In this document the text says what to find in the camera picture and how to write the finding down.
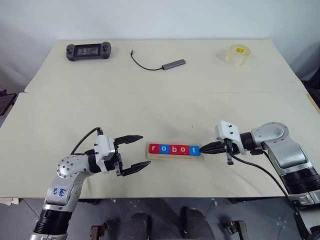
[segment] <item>black cable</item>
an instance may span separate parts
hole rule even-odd
[[[133,61],[134,61],[136,64],[138,64],[139,67],[141,67],[141,68],[143,68],[143,69],[145,69],[145,70],[149,70],[149,71],[158,71],[158,70],[161,70],[161,69],[162,69],[162,67],[156,68],[156,69],[150,69],[150,68],[146,68],[146,67],[144,67],[144,66],[141,66],[141,65],[134,59],[133,54],[134,54],[134,51],[131,50],[131,54],[130,54],[130,55],[131,55],[131,58],[133,59]]]
[[[265,157],[270,161],[270,157],[269,157],[268,153],[266,153],[266,151],[262,151],[262,152],[265,155]]]
[[[270,159],[269,156],[268,156],[268,154],[267,154],[265,151],[263,151],[263,152],[264,152],[264,155],[265,155],[268,159]],[[235,155],[232,154],[232,152],[230,152],[229,154],[230,154],[230,156],[233,157],[235,160],[237,160],[237,161],[239,161],[239,162],[241,162],[241,163],[243,163],[243,164],[247,164],[247,165],[256,167],[256,168],[262,170],[263,172],[265,172],[266,174],[268,174],[269,177],[272,178],[272,180],[278,185],[278,187],[280,188],[280,190],[283,192],[285,198],[288,200],[289,204],[293,207],[294,211],[296,211],[296,206],[291,202],[291,200],[290,200],[290,198],[289,198],[289,195],[287,194],[286,190],[283,189],[283,187],[280,185],[280,183],[277,181],[277,179],[276,179],[270,172],[268,172],[267,170],[265,170],[262,166],[259,166],[259,165],[257,165],[257,164],[252,163],[252,162],[245,161],[245,160],[242,160],[242,159],[236,157]]]
[[[70,155],[74,154],[77,150],[77,148],[80,146],[80,144],[82,144],[82,142],[89,137],[89,135],[91,135],[92,133],[94,133],[95,131],[100,131],[100,127],[96,127],[94,129],[92,129],[90,132],[88,132],[78,143],[77,145],[75,145],[74,149],[72,150],[72,152],[70,153]]]

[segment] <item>handwritten label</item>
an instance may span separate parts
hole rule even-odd
[[[63,188],[60,188],[59,192],[58,192],[58,188],[54,188],[53,191],[52,191],[52,194],[54,196],[59,196],[59,197],[63,197],[65,195],[67,190],[63,189]]]

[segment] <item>blue letter block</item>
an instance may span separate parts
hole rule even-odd
[[[169,145],[160,144],[160,146],[159,146],[159,154],[169,154]]]
[[[189,146],[190,156],[200,156],[200,151],[198,146]]]

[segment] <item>table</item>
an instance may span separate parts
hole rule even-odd
[[[58,41],[19,94],[0,128],[0,196],[44,197],[58,161],[94,127],[102,127],[108,136],[144,136],[120,146],[127,168],[146,160],[148,142],[215,141],[214,126],[220,120],[237,124],[241,132],[281,122],[320,172],[320,115],[270,40],[110,41],[108,60],[65,58],[67,44],[96,42],[102,41]],[[220,60],[231,44],[252,50],[245,66]],[[149,68],[181,58],[186,64],[146,71],[132,61],[131,49]],[[95,138],[79,151],[91,149]],[[243,158],[279,180],[263,156]],[[86,179],[81,192],[81,198],[274,196],[282,192],[267,175],[238,162],[229,166],[225,154],[153,160],[126,177],[99,173]]]

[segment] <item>white wall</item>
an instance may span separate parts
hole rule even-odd
[[[0,0],[0,88],[23,91],[58,39],[208,38],[273,38],[308,78],[320,0]]]

